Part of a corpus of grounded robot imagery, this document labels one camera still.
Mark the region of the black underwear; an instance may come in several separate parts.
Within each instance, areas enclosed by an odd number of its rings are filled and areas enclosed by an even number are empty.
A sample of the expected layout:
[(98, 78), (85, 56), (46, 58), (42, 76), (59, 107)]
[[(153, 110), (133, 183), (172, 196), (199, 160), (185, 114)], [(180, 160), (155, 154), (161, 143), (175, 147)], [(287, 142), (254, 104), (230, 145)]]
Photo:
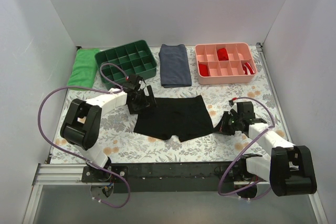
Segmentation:
[(155, 100), (156, 107), (138, 115), (135, 133), (164, 141), (175, 135), (180, 142), (212, 134), (214, 127), (202, 96)]

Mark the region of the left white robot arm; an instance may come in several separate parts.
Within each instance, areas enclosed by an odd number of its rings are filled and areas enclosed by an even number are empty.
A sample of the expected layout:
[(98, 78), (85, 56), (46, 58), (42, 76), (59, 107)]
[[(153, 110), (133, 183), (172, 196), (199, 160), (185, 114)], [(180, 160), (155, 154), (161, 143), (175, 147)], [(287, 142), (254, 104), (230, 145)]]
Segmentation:
[(94, 164), (91, 174), (100, 182), (108, 181), (112, 175), (111, 159), (97, 143), (101, 119), (124, 105), (131, 115), (156, 107), (152, 87), (141, 76), (132, 74), (117, 88), (95, 98), (72, 100), (60, 130), (60, 136)]

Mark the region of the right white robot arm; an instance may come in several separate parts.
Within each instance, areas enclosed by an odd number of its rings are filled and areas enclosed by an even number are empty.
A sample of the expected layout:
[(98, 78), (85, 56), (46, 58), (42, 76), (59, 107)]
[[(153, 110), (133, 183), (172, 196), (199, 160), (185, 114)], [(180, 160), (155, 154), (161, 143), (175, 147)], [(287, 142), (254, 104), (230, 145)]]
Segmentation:
[(214, 132), (222, 135), (234, 135), (240, 131), (251, 139), (222, 174), (217, 191), (224, 196), (222, 184), (238, 165), (238, 176), (242, 180), (251, 180), (254, 176), (270, 183), (277, 196), (314, 194), (317, 191), (311, 152), (304, 145), (295, 145), (275, 131), (275, 122), (270, 125), (256, 118), (253, 103), (246, 97), (229, 101), (230, 111), (225, 111)]

